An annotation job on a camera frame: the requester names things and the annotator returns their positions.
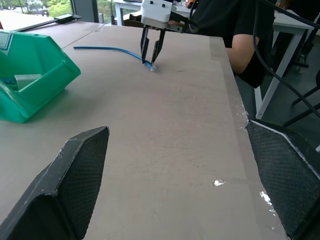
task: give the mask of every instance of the green plastic bin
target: green plastic bin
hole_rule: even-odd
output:
[[[81,74],[76,64],[55,41],[45,35],[23,32],[8,34],[11,42],[0,46],[0,119],[24,123]],[[42,77],[26,87],[15,90],[1,79],[15,79],[15,75]]]

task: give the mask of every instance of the gray table surface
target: gray table surface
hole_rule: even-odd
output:
[[[51,28],[53,39],[61,41],[60,28]],[[0,121],[0,222],[67,139],[109,126],[85,239],[286,239],[261,197],[247,117],[222,39],[168,32],[158,72],[151,72],[121,52],[73,49],[139,53],[138,28],[104,26],[76,41],[61,34],[70,37],[63,50],[82,74],[25,124]],[[151,30],[150,43],[158,35]],[[219,180],[224,184],[215,186]]]
[[[303,29],[303,30],[313,30],[312,26],[309,26],[303,22],[295,20],[283,13],[275,12],[274,13],[275,20],[274,24],[279,27],[287,27],[287,28],[296,28],[296,29]]]

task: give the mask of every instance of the person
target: person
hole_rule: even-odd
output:
[[[261,85],[266,74],[255,53],[253,43],[258,1],[199,0],[191,17],[199,28],[197,34],[223,38],[234,75],[238,75],[254,88]],[[268,1],[273,4],[277,2],[277,0]],[[272,49],[275,11],[262,2],[259,2],[258,8],[256,42],[261,56],[266,60]]]

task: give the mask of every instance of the window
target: window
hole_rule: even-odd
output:
[[[111,8],[112,8],[113,15],[116,17],[115,3],[110,0],[97,0],[96,3],[98,8],[98,13],[103,14],[104,23],[105,24],[111,23]],[[136,12],[136,10],[129,10],[129,9],[123,9],[122,11],[123,11],[123,15]]]
[[[73,13],[70,0],[0,0],[0,22],[15,30]]]

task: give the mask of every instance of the person's arm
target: person's arm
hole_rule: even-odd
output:
[[[256,19],[256,0],[241,0],[239,12],[233,32],[232,47],[227,48],[230,64],[235,74],[242,74],[249,65],[254,53],[253,31]],[[272,29],[274,10],[259,4],[259,18],[257,20],[256,42],[265,40]]]
[[[282,0],[279,7],[282,9],[288,9],[293,1],[294,0]]]
[[[253,36],[248,34],[238,34],[233,36],[232,48],[226,49],[232,71],[235,74],[242,74],[250,63],[255,53]]]
[[[194,4],[195,1],[196,1],[196,0],[188,0],[188,2],[186,3],[186,7],[187,7],[188,9],[190,9],[190,8],[192,7],[192,5]]]

